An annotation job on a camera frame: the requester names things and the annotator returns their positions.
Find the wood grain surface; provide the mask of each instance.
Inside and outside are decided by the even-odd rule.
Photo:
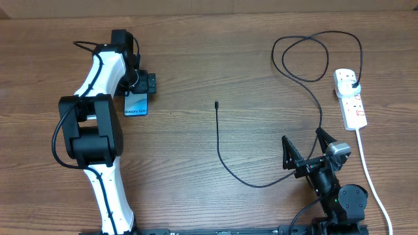
[[[0,0],[10,19],[413,10],[418,0]]]
[[[358,36],[364,48],[362,98],[369,124],[361,134],[371,177],[394,233],[416,234],[417,22],[416,12],[0,21],[0,234],[100,229],[87,177],[59,166],[50,141],[59,98],[72,95],[91,67],[90,54],[71,42],[106,43],[111,29],[120,28],[137,37],[142,68],[157,75],[148,116],[124,117],[123,100],[115,100],[125,140],[123,184],[141,228],[276,227],[313,201],[303,179],[253,189],[229,175],[216,154],[214,101],[220,105],[221,152],[233,172],[252,184],[288,174],[281,168],[280,138],[286,134],[307,155],[319,112],[303,88],[273,69],[272,44],[287,35],[342,30]],[[323,128],[353,150],[337,176],[343,185],[371,192],[355,133],[344,130],[333,90],[335,69],[358,72],[358,46],[345,35],[318,39],[329,48],[329,71],[307,86],[323,107]],[[292,42],[279,44],[276,56]],[[325,53],[306,42],[285,61],[295,74],[312,79],[322,73]],[[71,163],[62,134],[57,149]],[[321,215],[317,205],[299,223]],[[372,196],[364,224],[371,234],[387,233]]]

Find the white power strip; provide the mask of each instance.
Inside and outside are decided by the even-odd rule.
[[[354,71],[350,69],[337,69],[334,72],[335,91],[340,101],[341,115],[344,121],[344,127],[348,131],[355,131],[357,135],[357,141],[359,143],[360,158],[363,165],[364,174],[366,175],[367,182],[372,190],[376,202],[378,202],[380,209],[382,210],[387,226],[389,227],[389,235],[392,235],[392,222],[389,215],[386,212],[385,207],[381,203],[381,200],[374,189],[372,179],[367,170],[366,160],[364,159],[363,147],[360,138],[360,128],[367,125],[366,114],[364,113],[363,103],[360,97],[360,85],[358,87],[351,87],[351,84],[356,81]]]
[[[334,72],[334,81],[335,90],[337,92],[338,100],[340,101],[342,119],[346,130],[355,131],[355,129],[365,127],[367,125],[367,120],[359,89],[346,89],[345,95],[342,98],[340,98],[341,95],[338,94],[341,92],[341,89],[338,89],[338,87],[341,88],[340,84],[351,84],[352,81],[356,81],[354,71],[350,69],[337,69]]]

